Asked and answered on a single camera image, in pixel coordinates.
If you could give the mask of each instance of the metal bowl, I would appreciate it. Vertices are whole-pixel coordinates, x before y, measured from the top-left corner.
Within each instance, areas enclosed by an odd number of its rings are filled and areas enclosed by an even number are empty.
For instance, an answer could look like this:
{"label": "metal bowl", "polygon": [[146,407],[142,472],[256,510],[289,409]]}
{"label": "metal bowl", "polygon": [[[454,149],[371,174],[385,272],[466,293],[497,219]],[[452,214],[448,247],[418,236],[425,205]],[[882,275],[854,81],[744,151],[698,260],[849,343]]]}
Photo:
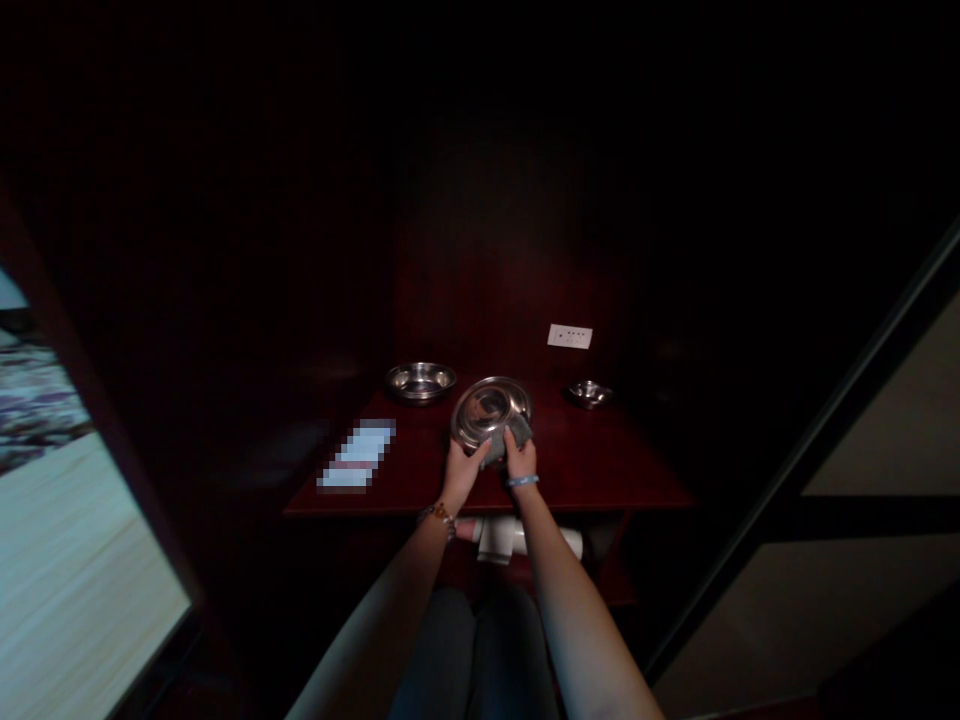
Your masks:
{"label": "metal bowl", "polygon": [[489,377],[472,385],[453,409],[450,436],[468,450],[476,450],[497,428],[517,415],[533,422],[533,398],[516,380]]}
{"label": "metal bowl", "polygon": [[397,402],[423,407],[440,402],[457,384],[457,374],[436,363],[409,363],[388,372],[386,383]]}
{"label": "metal bowl", "polygon": [[596,410],[613,400],[613,390],[593,380],[578,380],[566,389],[565,395],[572,403],[587,410]]}

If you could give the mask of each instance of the bracelet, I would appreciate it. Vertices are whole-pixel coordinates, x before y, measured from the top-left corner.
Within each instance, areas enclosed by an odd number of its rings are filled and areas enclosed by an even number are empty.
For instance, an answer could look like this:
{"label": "bracelet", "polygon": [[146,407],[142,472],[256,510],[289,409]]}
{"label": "bracelet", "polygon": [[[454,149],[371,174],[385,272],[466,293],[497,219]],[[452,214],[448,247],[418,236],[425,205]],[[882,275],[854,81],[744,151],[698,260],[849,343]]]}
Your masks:
{"label": "bracelet", "polygon": [[450,517],[450,513],[447,512],[443,503],[437,503],[436,505],[431,505],[421,510],[420,514],[417,515],[417,527],[420,526],[420,523],[423,522],[423,519],[427,517],[427,515],[433,515],[447,526],[447,545],[452,543],[453,539],[457,536],[457,525],[453,521],[453,518]]}
{"label": "bracelet", "polygon": [[524,475],[520,478],[510,478],[507,480],[507,487],[520,487],[521,485],[529,485],[534,482],[540,482],[540,478],[537,475]]}

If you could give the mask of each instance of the person's leg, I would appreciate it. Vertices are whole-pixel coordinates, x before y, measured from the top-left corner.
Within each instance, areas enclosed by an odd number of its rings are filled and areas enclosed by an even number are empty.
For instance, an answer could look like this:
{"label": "person's leg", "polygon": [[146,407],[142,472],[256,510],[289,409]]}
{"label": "person's leg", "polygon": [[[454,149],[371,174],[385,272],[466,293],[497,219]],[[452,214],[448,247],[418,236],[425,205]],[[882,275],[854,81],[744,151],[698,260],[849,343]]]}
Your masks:
{"label": "person's leg", "polygon": [[540,613],[507,586],[477,616],[469,717],[559,718]]}
{"label": "person's leg", "polygon": [[390,708],[390,720],[462,720],[470,698],[476,618],[459,590],[433,593]]}

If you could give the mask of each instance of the dark red wooden table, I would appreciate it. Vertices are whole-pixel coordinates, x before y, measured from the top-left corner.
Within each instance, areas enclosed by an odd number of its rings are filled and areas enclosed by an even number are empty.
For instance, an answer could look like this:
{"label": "dark red wooden table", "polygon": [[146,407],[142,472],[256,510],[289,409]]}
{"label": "dark red wooden table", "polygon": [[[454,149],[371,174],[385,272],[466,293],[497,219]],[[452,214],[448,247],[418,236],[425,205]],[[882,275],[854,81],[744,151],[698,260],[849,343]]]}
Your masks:
{"label": "dark red wooden table", "polygon": [[[450,414],[460,394],[479,379],[461,377],[450,397],[426,408],[399,406],[378,391],[360,417],[392,419],[396,435],[371,486],[363,492],[324,492],[317,487],[316,476],[327,457],[285,514],[412,514],[430,505],[443,479]],[[642,510],[695,504],[625,408],[614,402],[602,410],[582,410],[563,398],[557,384],[521,382],[533,396],[540,491],[553,510]],[[487,468],[480,472],[461,514],[512,509],[499,473]]]}

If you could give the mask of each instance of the wrist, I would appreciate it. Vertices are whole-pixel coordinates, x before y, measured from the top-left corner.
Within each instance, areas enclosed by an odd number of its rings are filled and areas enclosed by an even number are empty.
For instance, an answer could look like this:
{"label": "wrist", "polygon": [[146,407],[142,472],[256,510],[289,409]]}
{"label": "wrist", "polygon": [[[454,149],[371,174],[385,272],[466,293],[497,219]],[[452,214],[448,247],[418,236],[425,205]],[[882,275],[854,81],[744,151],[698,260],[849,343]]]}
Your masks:
{"label": "wrist", "polygon": [[461,497],[459,493],[444,489],[440,493],[440,497],[437,498],[437,502],[435,504],[439,505],[440,503],[443,503],[443,507],[447,511],[447,514],[452,518],[456,518],[457,515],[460,514],[460,511],[463,509],[463,506],[466,502],[466,496]]}
{"label": "wrist", "polygon": [[516,498],[517,504],[520,505],[521,508],[540,497],[540,489],[537,487],[537,483],[518,485],[517,487],[512,488],[512,490],[513,497]]}

